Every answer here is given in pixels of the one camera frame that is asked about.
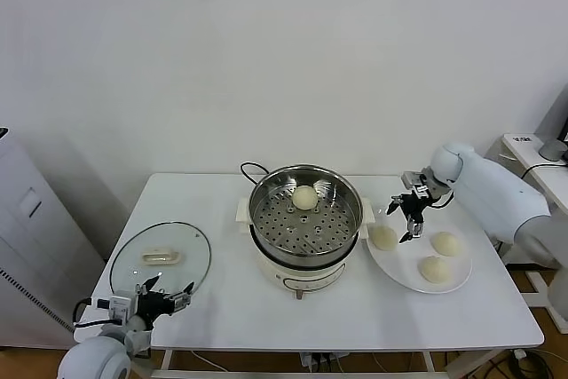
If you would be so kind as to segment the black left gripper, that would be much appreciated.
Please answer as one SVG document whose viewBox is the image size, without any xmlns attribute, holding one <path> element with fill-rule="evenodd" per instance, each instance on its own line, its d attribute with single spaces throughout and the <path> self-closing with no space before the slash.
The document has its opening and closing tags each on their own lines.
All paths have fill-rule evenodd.
<svg viewBox="0 0 568 379">
<path fill-rule="evenodd" d="M 152 292 L 154 285 L 159 279 L 160 276 L 156 275 L 142 284 L 136 285 L 138 316 L 144 322 L 155 322 L 161 315 L 171 315 L 174 312 L 179 312 L 191 303 L 194 287 L 193 281 L 181 291 L 166 297 L 165 294 Z"/>
</svg>

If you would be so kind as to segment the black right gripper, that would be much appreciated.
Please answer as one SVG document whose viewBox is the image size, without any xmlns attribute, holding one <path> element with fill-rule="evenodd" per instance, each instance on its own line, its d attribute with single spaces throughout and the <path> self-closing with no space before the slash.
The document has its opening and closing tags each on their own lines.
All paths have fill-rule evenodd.
<svg viewBox="0 0 568 379">
<path fill-rule="evenodd" d="M 399 240 L 399 244 L 422 236 L 424 221 L 422 213 L 432 204 L 433 198 L 430 195 L 419 197 L 415 193 L 403 193 L 391 197 L 386 214 L 390 215 L 400 207 L 407 220 L 406 233 Z"/>
</svg>

